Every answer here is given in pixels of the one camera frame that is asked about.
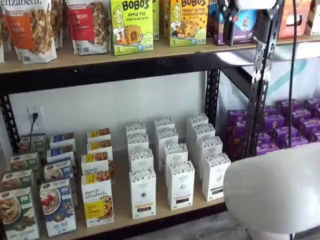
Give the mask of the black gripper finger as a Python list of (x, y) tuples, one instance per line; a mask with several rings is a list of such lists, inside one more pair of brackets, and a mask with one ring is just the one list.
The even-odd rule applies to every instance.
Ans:
[(229, 2), (227, 0), (217, 0), (217, 5), (218, 5), (219, 11), (222, 14), (223, 19), (224, 19), (223, 41), (228, 46), (231, 46)]
[(234, 17), (238, 13), (238, 7), (234, 0), (230, 0), (228, 4), (228, 16), (227, 16), (227, 36), (226, 43), (228, 45), (233, 45), (234, 43), (234, 32), (235, 32), (235, 21)]

